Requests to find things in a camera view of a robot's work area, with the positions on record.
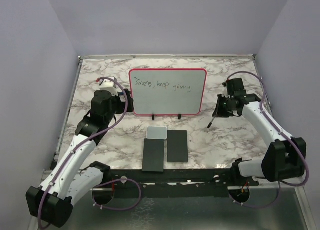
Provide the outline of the white whiteboard marker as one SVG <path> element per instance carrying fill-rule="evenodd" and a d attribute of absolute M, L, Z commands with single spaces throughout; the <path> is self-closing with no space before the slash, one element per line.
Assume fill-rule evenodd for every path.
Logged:
<path fill-rule="evenodd" d="M 213 121 L 215 119 L 215 116 L 212 117 L 211 121 L 209 122 L 208 126 L 207 126 L 207 129 L 210 129 L 210 127 L 212 126 L 213 124 Z"/>

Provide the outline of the pink framed whiteboard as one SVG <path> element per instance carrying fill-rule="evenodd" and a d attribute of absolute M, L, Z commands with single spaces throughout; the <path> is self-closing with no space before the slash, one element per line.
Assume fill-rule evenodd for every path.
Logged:
<path fill-rule="evenodd" d="M 128 73 L 136 115 L 196 115 L 201 111 L 204 68 L 133 68 Z"/>

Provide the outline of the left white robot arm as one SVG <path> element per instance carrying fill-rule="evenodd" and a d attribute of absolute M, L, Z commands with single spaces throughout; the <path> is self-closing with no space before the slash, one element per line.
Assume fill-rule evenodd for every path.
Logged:
<path fill-rule="evenodd" d="M 26 192 L 29 212 L 37 218 L 39 229 L 48 225 L 62 227 L 71 216 L 75 204 L 93 187 L 113 184 L 110 166 L 95 161 L 84 172 L 81 167 L 87 157 L 114 128 L 111 121 L 120 114 L 133 112 L 129 89 L 101 89 L 94 92 L 91 108 L 77 125 L 68 150 L 50 175 L 38 186 Z"/>

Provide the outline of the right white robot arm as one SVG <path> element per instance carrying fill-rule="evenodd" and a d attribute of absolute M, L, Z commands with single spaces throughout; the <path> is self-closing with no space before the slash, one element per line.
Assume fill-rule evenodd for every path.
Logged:
<path fill-rule="evenodd" d="M 307 143 L 284 130 L 255 93 L 247 93 L 242 78 L 227 79 L 226 92 L 218 94 L 213 118 L 244 117 L 264 140 L 267 151 L 261 160 L 238 159 L 232 164 L 230 181 L 242 185 L 248 177 L 269 182 L 305 175 Z"/>

